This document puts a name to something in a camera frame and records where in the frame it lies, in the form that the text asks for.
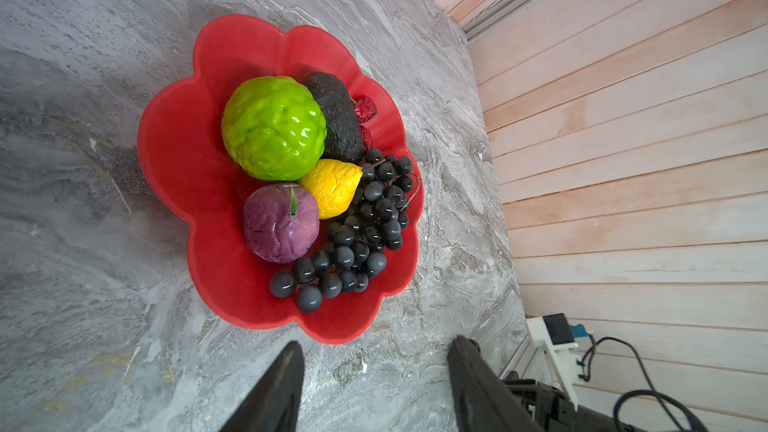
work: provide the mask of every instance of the bunch of grapes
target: bunch of grapes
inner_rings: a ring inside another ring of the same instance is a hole
[[[384,247],[395,251],[402,246],[402,231],[408,227],[407,194],[414,187],[413,162],[370,149],[360,167],[362,178],[350,207],[328,225],[328,243],[270,280],[270,292],[278,298],[298,288],[296,305],[302,312],[314,312],[323,298],[341,292],[364,292],[386,268]]]

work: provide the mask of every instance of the red bowl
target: red bowl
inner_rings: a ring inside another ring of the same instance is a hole
[[[278,299],[269,292],[270,277],[286,266],[262,260],[245,244],[243,204],[264,183],[245,174],[227,155],[221,116],[226,101],[245,80],[291,76],[301,81],[310,72],[328,72],[346,84],[351,96],[367,95],[376,103],[378,115],[365,124],[374,146],[413,159],[395,103],[360,72],[344,45],[312,26],[284,34],[255,17],[223,16],[197,35],[193,64],[192,77],[169,85],[147,105],[139,125],[138,154],[152,189],[190,224],[187,258],[197,291],[211,310],[239,327],[268,329],[295,321],[326,344],[353,340],[373,322],[382,299],[403,290],[413,277],[423,188],[411,200],[411,225],[403,231],[403,245],[397,252],[386,251],[387,268],[370,281],[368,290],[326,299],[320,309],[304,314],[293,297]],[[322,247],[325,236],[321,223],[310,253]]]

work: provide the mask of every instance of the black cable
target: black cable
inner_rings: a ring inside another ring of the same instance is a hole
[[[703,430],[706,432],[706,428],[704,428],[704,425],[701,423],[698,418],[696,418],[693,413],[690,412],[684,405],[682,405],[680,402],[678,402],[675,399],[669,398],[666,395],[660,394],[658,390],[654,387],[653,382],[650,381],[650,377],[648,376],[648,372],[645,369],[645,365],[643,364],[643,361],[640,359],[640,354],[638,351],[630,344],[629,342],[622,341],[619,338],[616,337],[603,337],[599,341],[595,342],[594,337],[592,334],[589,335],[590,340],[592,341],[592,347],[589,348],[584,353],[584,356],[581,358],[581,361],[579,362],[579,365],[581,365],[581,372],[582,374],[579,375],[581,379],[584,380],[584,382],[589,382],[592,378],[592,360],[594,359],[595,351],[598,349],[598,346],[605,341],[615,341],[619,342],[620,344],[624,344],[627,347],[629,347],[632,350],[632,353],[634,354],[635,358],[638,360],[638,363],[640,364],[640,370],[643,372],[643,376],[645,377],[646,382],[648,382],[648,387],[650,388],[650,392],[648,394],[645,394],[646,390],[632,390],[631,392],[627,392],[626,394],[622,395],[619,400],[617,400],[616,405],[614,406],[614,423],[616,424],[617,430],[619,432],[622,432],[622,429],[620,428],[620,421],[618,419],[618,412],[621,408],[621,405],[624,403],[626,399],[636,397],[637,395],[652,395],[653,397],[656,397],[656,400],[658,400],[661,407],[664,409],[664,412],[667,413],[670,419],[674,422],[674,424],[677,426],[679,430],[685,430],[682,425],[680,425],[680,422],[677,421],[677,418],[672,415],[672,412],[670,412],[669,408],[667,408],[667,405],[664,403],[664,400],[675,406],[677,409],[680,409],[688,419],[688,423],[694,430]],[[587,365],[587,371],[586,374],[584,373],[584,364]],[[690,418],[695,418],[696,426],[698,428],[694,427],[694,422],[691,421]]]

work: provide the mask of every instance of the small red fruit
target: small red fruit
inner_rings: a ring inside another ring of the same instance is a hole
[[[364,124],[376,116],[379,111],[376,104],[368,96],[359,96],[355,99],[355,115],[357,122]]]
[[[362,153],[367,153],[371,147],[373,147],[373,137],[371,137],[371,131],[367,128],[360,126],[360,133],[362,134]]]

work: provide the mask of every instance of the purple fruit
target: purple fruit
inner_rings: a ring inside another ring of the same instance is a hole
[[[246,243],[254,254],[268,262],[293,262],[317,238],[317,200],[292,182],[264,186],[245,200],[243,225]]]

